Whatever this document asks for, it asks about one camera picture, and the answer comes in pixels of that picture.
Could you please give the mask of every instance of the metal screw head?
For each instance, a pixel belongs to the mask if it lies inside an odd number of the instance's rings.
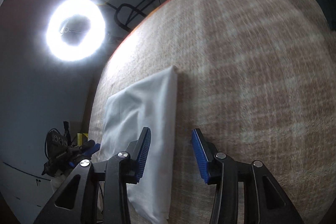
[[[126,151],[121,151],[118,153],[119,158],[126,158],[128,156],[128,153]]]
[[[226,158],[226,154],[224,154],[224,153],[222,153],[222,152],[219,152],[219,153],[217,153],[216,154],[216,157],[218,158],[218,159],[225,159]]]
[[[260,160],[255,160],[255,161],[253,162],[253,165],[254,165],[255,167],[262,167],[263,163],[262,163]]]
[[[89,160],[82,160],[80,164],[81,164],[81,166],[86,167],[90,164],[90,161]]]

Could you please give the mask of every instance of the folded white towel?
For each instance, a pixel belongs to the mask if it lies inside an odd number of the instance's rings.
[[[167,223],[169,216],[176,94],[177,74],[172,66],[112,95],[104,114],[99,161],[125,150],[143,127],[151,129],[143,177],[136,185],[127,184],[127,194],[137,213],[153,224]]]

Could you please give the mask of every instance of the ceiling light fixture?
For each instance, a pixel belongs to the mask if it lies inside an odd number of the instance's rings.
[[[69,45],[62,40],[64,22],[74,16],[87,17],[91,22],[91,28],[83,40],[77,46]],[[80,60],[93,54],[102,44],[105,37],[105,21],[97,7],[90,0],[66,0],[52,15],[48,30],[47,44],[51,52],[59,59],[66,61]]]

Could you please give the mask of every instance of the beige carpet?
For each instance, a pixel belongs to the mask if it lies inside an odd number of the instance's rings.
[[[193,128],[235,160],[263,161],[305,223],[317,223],[336,196],[335,49],[315,0],[169,0],[107,63],[90,137],[101,141],[109,96],[176,65],[169,223],[210,219],[214,187],[199,175]]]

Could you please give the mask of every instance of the yellow object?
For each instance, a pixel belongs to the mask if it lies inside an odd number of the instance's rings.
[[[86,143],[88,138],[88,133],[77,133],[77,145],[81,146],[83,143]]]

